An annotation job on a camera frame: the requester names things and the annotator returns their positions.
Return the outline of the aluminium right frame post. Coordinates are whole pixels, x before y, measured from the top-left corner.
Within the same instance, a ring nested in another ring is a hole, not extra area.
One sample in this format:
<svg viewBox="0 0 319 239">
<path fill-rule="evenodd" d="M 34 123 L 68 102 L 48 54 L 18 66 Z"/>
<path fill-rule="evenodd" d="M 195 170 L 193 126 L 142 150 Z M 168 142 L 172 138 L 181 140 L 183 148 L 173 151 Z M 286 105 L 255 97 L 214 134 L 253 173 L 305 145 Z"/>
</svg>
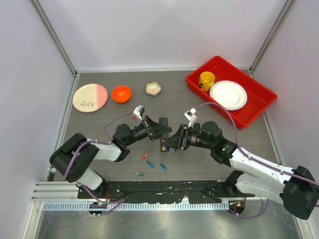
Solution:
<svg viewBox="0 0 319 239">
<path fill-rule="evenodd" d="M 277 15 L 277 17 L 276 17 L 274 23 L 272 24 L 265 40 L 263 41 L 252 65 L 249 68 L 249 71 L 251 74 L 253 74 L 255 72 L 255 70 L 257 69 L 257 67 L 258 67 L 259 63 L 261 62 L 263 56 L 265 55 L 268 47 L 270 46 L 272 41 L 275 39 L 277 32 L 279 31 L 281 25 L 285 21 L 286 17 L 288 16 L 288 14 L 291 11 L 292 7 L 294 6 L 295 2 L 296 2 L 296 0 L 286 0 L 284 2 L 279 14 Z"/>
</svg>

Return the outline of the aluminium left frame post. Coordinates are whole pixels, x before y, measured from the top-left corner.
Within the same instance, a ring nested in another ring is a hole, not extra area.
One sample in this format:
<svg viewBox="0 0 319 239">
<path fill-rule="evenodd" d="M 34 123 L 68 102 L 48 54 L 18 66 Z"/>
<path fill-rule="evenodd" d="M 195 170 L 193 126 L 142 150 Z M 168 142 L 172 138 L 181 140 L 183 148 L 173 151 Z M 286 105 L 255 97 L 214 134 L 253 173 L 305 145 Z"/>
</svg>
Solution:
<svg viewBox="0 0 319 239">
<path fill-rule="evenodd" d="M 65 48 L 62 45 L 56 31 L 54 30 L 53 25 L 51 24 L 47 14 L 45 13 L 40 1 L 38 0 L 30 0 L 29 1 L 34 8 L 35 12 L 37 13 L 38 17 L 40 18 L 42 24 L 44 25 L 48 35 L 50 36 L 51 40 L 53 41 L 55 47 L 57 48 L 58 52 L 60 53 L 62 59 L 66 63 L 68 69 L 70 70 L 73 76 L 77 75 L 77 70 L 75 69 L 74 65 L 72 64 Z"/>
</svg>

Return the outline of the aluminium frame post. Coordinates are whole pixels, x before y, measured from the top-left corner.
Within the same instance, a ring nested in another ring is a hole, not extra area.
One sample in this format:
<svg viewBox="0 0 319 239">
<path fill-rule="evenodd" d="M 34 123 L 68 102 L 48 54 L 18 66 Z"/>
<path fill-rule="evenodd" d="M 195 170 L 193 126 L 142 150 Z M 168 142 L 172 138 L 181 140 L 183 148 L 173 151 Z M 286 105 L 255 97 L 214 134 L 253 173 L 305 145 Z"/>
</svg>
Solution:
<svg viewBox="0 0 319 239">
<path fill-rule="evenodd" d="M 288 16 L 288 14 L 291 11 L 292 7 L 294 6 L 295 2 L 296 2 L 296 0 L 286 0 L 284 2 L 279 14 L 277 15 L 277 17 L 276 17 L 274 23 L 272 24 L 265 40 L 263 41 L 252 65 L 249 68 L 249 71 L 251 74 L 253 74 L 255 72 L 255 70 L 257 69 L 257 67 L 258 67 L 259 63 L 261 62 L 263 56 L 265 55 L 268 47 L 270 46 L 272 41 L 275 39 L 277 32 L 279 31 L 281 25 L 285 21 L 286 17 Z"/>
<path fill-rule="evenodd" d="M 54 30 L 53 25 L 51 24 L 47 14 L 45 13 L 40 1 L 38 0 L 30 0 L 29 1 L 34 8 L 35 12 L 37 13 L 38 17 L 40 18 L 42 24 L 44 25 L 48 35 L 50 36 L 51 40 L 53 41 L 55 47 L 57 48 L 58 52 L 60 53 L 62 59 L 66 63 L 68 69 L 70 70 L 73 76 L 77 75 L 77 70 L 75 69 L 74 65 L 72 64 L 65 48 L 62 45 L 56 31 Z"/>
</svg>

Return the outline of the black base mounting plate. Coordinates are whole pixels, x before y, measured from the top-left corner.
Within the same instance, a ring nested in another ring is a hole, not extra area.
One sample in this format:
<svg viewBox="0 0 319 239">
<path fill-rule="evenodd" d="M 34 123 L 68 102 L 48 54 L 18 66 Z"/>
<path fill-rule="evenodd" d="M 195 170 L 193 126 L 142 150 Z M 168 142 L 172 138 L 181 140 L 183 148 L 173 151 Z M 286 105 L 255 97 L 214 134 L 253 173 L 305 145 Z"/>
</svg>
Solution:
<svg viewBox="0 0 319 239">
<path fill-rule="evenodd" d="M 219 203 L 222 198 L 253 197 L 225 181 L 108 181 L 91 193 L 100 200 L 131 204 L 179 204 L 188 197 L 191 204 Z"/>
</svg>

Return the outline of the yellow mug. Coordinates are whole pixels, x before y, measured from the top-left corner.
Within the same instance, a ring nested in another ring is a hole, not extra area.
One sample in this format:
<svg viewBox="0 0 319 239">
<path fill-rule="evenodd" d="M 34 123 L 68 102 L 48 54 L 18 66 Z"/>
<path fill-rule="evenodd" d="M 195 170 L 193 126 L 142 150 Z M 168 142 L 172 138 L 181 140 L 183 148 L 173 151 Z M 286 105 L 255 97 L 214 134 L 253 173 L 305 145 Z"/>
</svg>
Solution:
<svg viewBox="0 0 319 239">
<path fill-rule="evenodd" d="M 198 86 L 201 90 L 207 92 L 215 82 L 215 75 L 209 71 L 202 72 L 199 76 Z"/>
</svg>

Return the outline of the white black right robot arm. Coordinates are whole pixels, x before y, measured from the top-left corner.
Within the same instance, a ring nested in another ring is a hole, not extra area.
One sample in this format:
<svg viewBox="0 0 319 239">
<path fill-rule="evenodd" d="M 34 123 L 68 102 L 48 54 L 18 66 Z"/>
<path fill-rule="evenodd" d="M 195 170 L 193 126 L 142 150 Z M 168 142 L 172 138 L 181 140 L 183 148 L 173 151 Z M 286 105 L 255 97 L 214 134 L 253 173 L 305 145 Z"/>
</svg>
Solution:
<svg viewBox="0 0 319 239">
<path fill-rule="evenodd" d="M 307 168 L 293 169 L 250 153 L 227 140 L 213 121 L 193 127 L 182 124 L 165 145 L 175 150 L 209 149 L 217 163 L 234 168 L 225 184 L 229 196 L 243 193 L 267 198 L 302 220 L 309 219 L 319 200 L 319 185 Z"/>
</svg>

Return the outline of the pink cream floral plate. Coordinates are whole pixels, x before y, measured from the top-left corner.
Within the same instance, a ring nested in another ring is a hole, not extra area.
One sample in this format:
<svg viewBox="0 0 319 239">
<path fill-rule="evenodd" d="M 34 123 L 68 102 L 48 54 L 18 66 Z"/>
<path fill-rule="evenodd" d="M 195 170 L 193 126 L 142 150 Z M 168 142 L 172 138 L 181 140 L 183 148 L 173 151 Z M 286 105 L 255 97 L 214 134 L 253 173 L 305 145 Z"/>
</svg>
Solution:
<svg viewBox="0 0 319 239">
<path fill-rule="evenodd" d="M 73 107 L 83 113 L 91 113 L 102 108 L 108 99 L 107 89 L 100 84 L 87 84 L 73 95 Z"/>
</svg>

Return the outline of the white paper plate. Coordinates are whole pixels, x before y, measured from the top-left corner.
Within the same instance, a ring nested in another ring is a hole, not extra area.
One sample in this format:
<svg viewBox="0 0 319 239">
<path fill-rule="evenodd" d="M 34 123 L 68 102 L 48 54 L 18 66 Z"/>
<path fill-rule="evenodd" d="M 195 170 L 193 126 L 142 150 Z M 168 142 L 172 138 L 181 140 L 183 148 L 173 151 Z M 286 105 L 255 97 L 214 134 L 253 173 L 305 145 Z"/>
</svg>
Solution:
<svg viewBox="0 0 319 239">
<path fill-rule="evenodd" d="M 246 90 L 233 81 L 219 81 L 210 89 L 210 97 L 229 111 L 235 111 L 243 108 L 248 95 Z"/>
</svg>

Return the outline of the small patterned ceramic bowl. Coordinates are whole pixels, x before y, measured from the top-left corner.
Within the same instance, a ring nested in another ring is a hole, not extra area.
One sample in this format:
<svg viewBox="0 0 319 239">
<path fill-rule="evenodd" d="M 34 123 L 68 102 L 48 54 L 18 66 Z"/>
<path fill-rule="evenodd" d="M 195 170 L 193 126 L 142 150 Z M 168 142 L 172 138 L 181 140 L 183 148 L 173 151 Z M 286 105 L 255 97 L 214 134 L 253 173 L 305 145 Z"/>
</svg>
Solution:
<svg viewBox="0 0 319 239">
<path fill-rule="evenodd" d="M 148 95 L 156 96 L 161 92 L 161 90 L 162 90 L 162 86 L 157 81 L 146 84 L 145 92 Z"/>
</svg>

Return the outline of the orange plastic bowl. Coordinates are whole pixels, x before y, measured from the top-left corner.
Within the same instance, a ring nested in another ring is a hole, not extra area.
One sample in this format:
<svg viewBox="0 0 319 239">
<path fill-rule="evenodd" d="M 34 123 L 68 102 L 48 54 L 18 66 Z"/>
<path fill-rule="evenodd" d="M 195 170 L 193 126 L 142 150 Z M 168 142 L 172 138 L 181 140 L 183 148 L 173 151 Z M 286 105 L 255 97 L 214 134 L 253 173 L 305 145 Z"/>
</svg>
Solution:
<svg viewBox="0 0 319 239">
<path fill-rule="evenodd" d="M 130 100 L 132 91 L 128 86 L 117 86 L 111 93 L 112 99 L 120 104 L 124 104 Z"/>
</svg>

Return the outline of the aluminium front frame rail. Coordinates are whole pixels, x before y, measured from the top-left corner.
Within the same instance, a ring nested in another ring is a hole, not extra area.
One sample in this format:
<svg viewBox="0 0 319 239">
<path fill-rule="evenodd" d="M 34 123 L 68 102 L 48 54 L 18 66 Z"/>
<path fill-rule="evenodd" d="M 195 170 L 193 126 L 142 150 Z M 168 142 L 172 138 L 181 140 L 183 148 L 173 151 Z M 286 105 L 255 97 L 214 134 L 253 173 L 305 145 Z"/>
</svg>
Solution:
<svg viewBox="0 0 319 239">
<path fill-rule="evenodd" d="M 63 199 L 90 199 L 90 195 L 76 183 L 67 182 L 38 182 L 35 186 L 33 199 L 63 200 Z"/>
</svg>

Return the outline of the black remote control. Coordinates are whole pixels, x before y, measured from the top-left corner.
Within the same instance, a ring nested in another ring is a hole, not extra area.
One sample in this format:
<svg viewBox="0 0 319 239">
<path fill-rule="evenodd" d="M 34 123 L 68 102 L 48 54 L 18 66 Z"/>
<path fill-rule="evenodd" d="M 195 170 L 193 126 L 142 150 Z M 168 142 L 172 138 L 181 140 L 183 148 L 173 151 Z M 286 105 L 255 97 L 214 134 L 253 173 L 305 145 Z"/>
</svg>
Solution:
<svg viewBox="0 0 319 239">
<path fill-rule="evenodd" d="M 168 128 L 168 118 L 159 118 L 159 124 L 165 126 L 166 128 Z M 169 133 L 170 131 L 165 131 L 164 133 L 161 134 L 160 136 L 160 151 L 161 152 L 168 152 L 168 151 L 162 151 L 162 146 L 165 146 L 165 141 L 169 138 Z"/>
</svg>

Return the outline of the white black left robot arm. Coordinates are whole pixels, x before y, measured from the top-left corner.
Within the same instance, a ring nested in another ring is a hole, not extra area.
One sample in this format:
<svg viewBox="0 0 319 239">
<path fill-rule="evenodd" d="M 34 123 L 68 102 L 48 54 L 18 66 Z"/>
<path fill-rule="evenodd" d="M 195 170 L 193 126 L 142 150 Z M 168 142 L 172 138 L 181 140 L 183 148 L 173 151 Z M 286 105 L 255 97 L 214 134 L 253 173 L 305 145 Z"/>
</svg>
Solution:
<svg viewBox="0 0 319 239">
<path fill-rule="evenodd" d="M 145 138 L 154 141 L 171 131 L 167 118 L 155 122 L 145 116 L 134 128 L 127 124 L 118 125 L 110 142 L 88 139 L 76 133 L 51 155 L 49 163 L 64 176 L 65 181 L 76 182 L 82 191 L 100 199 L 106 194 L 108 186 L 100 174 L 90 169 L 94 160 L 120 162 L 130 153 L 129 145 Z"/>
</svg>

